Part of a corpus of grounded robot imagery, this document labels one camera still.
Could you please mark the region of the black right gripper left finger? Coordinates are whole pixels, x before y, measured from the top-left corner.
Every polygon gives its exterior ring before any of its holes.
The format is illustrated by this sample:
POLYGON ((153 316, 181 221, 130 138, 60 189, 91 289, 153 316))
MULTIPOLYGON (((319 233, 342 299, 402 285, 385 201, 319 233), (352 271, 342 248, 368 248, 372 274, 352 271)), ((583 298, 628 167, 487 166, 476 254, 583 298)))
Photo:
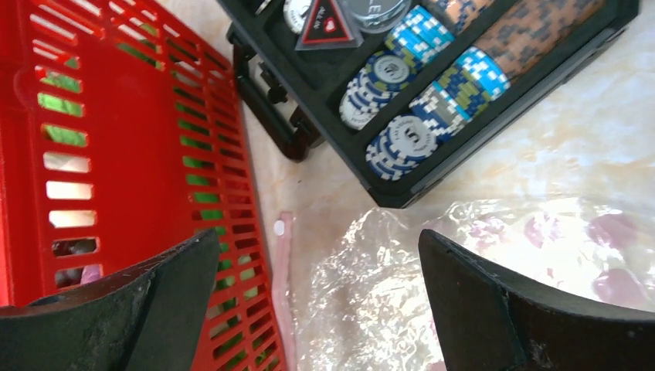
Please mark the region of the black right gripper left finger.
POLYGON ((219 262, 214 230, 122 271, 1 310, 3 370, 188 370, 219 262))

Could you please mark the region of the clear zip top bag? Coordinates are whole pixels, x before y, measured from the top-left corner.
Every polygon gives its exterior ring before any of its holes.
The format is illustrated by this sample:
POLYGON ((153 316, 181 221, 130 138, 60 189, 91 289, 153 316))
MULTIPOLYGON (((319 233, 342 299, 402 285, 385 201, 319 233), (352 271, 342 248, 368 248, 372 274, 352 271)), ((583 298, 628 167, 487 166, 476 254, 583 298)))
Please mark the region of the clear zip top bag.
POLYGON ((444 370, 419 260, 436 231, 570 294, 654 310, 654 210, 582 197, 281 213, 273 303, 290 370, 444 370))

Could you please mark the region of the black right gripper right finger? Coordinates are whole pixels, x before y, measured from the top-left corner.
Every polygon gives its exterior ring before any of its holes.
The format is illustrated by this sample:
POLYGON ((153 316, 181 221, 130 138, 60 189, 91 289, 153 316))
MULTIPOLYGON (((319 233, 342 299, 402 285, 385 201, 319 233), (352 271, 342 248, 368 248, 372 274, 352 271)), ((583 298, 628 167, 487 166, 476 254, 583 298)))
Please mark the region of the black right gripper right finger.
POLYGON ((433 231, 419 258, 449 370, 652 370, 654 315, 542 284, 433 231))

